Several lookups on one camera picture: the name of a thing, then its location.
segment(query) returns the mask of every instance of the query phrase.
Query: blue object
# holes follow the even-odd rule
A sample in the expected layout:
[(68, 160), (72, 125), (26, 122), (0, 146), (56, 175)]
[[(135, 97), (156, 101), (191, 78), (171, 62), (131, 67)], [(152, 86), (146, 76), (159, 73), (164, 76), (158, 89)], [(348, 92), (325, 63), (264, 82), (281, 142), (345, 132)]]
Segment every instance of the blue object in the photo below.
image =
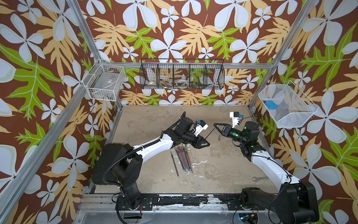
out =
[(264, 104), (267, 106), (267, 108), (269, 108), (270, 110), (275, 110), (278, 108), (278, 105), (273, 102), (272, 100), (269, 101), (265, 101)]

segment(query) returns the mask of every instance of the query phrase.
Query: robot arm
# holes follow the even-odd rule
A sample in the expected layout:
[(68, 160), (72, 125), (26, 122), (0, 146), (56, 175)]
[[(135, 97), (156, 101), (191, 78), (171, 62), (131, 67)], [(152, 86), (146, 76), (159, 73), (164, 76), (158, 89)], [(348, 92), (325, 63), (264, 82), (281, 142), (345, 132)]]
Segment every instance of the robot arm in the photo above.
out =
[(242, 189), (241, 205), (258, 206), (277, 214), (283, 224), (314, 222), (319, 220), (316, 191), (310, 182), (301, 182), (276, 163), (270, 154), (258, 144), (260, 130), (252, 121), (245, 123), (243, 131), (230, 124), (215, 123), (214, 127), (225, 137), (240, 143), (242, 154), (257, 165), (279, 190), (277, 195), (260, 190), (257, 187)]
[[(237, 119), (234, 124), (239, 124), (239, 122), (240, 119)], [(141, 198), (136, 184), (141, 165), (156, 154), (181, 143), (191, 144), (194, 148), (209, 146), (209, 142), (199, 135), (207, 127), (208, 125), (202, 120), (194, 122), (185, 117), (184, 112), (180, 119), (162, 131), (158, 138), (134, 147), (128, 144), (122, 145), (112, 165), (104, 172), (103, 182), (118, 185), (126, 202), (132, 209), (135, 209)], [(319, 220), (314, 186), (309, 182), (302, 183), (270, 158), (265, 149), (257, 143), (259, 129), (256, 123), (246, 122), (242, 131), (229, 124), (215, 123), (214, 127), (223, 136), (239, 142), (243, 155), (261, 168), (279, 189), (279, 193), (274, 195), (256, 187), (244, 188), (240, 197), (242, 206), (249, 208), (257, 206), (260, 209), (271, 210), (284, 224)], [(106, 179), (110, 171), (116, 178), (116, 182)]]

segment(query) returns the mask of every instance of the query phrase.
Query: white wire basket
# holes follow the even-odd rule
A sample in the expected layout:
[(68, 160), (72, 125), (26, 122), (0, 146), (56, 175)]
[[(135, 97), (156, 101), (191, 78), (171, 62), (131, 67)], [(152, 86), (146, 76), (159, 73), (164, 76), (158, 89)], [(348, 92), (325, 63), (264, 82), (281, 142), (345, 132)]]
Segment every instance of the white wire basket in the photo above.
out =
[[(289, 84), (268, 85), (258, 94), (278, 128), (300, 128), (318, 110), (318, 106), (294, 83), (295, 89)], [(273, 101), (277, 108), (267, 106), (268, 101)]]
[(126, 77), (123, 66), (100, 64), (92, 70), (88, 74), (92, 77), (85, 85), (90, 98), (116, 101)]

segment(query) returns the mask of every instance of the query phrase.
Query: stained floor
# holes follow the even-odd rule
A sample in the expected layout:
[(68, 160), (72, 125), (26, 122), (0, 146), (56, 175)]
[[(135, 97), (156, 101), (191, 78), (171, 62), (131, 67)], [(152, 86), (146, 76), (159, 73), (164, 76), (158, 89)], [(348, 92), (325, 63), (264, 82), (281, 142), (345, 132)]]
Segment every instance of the stained floor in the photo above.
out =
[[(131, 146), (148, 142), (171, 126), (181, 114), (195, 120), (204, 120), (208, 129), (201, 132), (206, 137), (213, 123), (228, 123), (232, 120), (229, 112), (238, 111), (249, 117), (246, 106), (125, 106), (114, 134), (113, 143), (129, 143)], [(242, 130), (246, 121), (236, 127)], [(150, 158), (142, 165), (137, 180), (141, 193), (239, 193), (245, 187), (259, 187), (269, 193), (277, 193), (270, 180), (253, 182), (252, 177), (266, 176), (256, 165), (245, 158), (240, 148), (231, 139), (214, 131), (209, 137), (209, 147), (195, 149), (189, 146), (193, 164), (193, 175), (185, 175), (179, 160), (175, 157), (180, 179), (178, 179), (170, 150)], [(95, 193), (116, 193), (114, 185), (98, 185)]]

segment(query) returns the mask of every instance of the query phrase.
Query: black wire basket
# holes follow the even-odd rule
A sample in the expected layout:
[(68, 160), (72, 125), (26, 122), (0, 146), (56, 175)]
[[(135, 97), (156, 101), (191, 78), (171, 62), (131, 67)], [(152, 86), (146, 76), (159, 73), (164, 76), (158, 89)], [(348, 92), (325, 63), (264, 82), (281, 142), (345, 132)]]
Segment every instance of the black wire basket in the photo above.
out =
[(141, 59), (142, 89), (222, 89), (223, 60), (185, 59), (187, 62), (160, 62), (166, 59)]

